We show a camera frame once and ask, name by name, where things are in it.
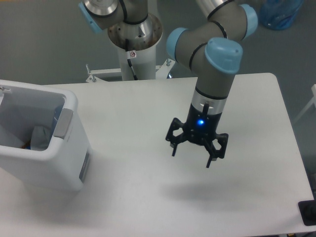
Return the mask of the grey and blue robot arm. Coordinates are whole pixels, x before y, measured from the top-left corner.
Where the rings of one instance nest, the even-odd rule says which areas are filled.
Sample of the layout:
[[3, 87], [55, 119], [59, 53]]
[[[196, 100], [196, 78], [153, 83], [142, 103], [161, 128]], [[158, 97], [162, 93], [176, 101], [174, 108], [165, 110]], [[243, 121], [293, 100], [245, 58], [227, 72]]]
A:
[[[166, 50], [175, 62], [197, 75], [187, 120], [174, 118], [166, 135], [171, 147], [191, 142], [204, 146], [209, 160], [225, 156], [228, 134], [216, 132], [243, 55], [240, 40], [256, 31], [258, 18], [247, 4], [200, 0], [207, 23], [195, 30], [177, 28]], [[79, 8], [91, 29], [107, 30], [118, 49], [123, 80], [156, 78], [156, 44], [162, 25], [146, 0], [83, 0]]]

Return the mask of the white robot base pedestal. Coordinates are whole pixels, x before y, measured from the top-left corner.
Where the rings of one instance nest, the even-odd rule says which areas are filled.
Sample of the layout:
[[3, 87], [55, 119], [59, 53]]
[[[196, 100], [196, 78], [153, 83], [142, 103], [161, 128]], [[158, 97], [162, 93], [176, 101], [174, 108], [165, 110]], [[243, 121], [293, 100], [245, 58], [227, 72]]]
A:
[[118, 50], [123, 81], [156, 78], [156, 46], [162, 24], [153, 14], [139, 24], [119, 22], [108, 28], [108, 36]]

